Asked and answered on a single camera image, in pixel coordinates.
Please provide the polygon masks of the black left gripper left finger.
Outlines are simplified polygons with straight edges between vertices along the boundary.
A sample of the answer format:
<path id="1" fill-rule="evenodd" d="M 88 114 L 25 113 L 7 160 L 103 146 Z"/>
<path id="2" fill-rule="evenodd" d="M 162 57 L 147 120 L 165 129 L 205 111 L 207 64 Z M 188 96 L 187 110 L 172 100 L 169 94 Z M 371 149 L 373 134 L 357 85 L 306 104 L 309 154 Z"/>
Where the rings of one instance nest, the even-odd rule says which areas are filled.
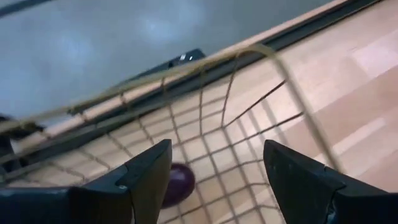
<path id="1" fill-rule="evenodd" d="M 164 139 L 82 186 L 1 189 L 1 223 L 156 223 L 171 163 Z"/>

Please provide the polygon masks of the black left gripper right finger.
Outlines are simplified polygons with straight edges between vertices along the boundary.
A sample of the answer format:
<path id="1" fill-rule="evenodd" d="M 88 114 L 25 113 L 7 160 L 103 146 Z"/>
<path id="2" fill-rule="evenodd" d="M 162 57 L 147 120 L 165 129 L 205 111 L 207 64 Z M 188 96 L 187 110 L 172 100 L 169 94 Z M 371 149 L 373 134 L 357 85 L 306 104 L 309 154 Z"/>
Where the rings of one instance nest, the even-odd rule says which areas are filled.
<path id="1" fill-rule="evenodd" d="M 397 224 L 389 193 L 266 140 L 264 165 L 286 223 Z"/>

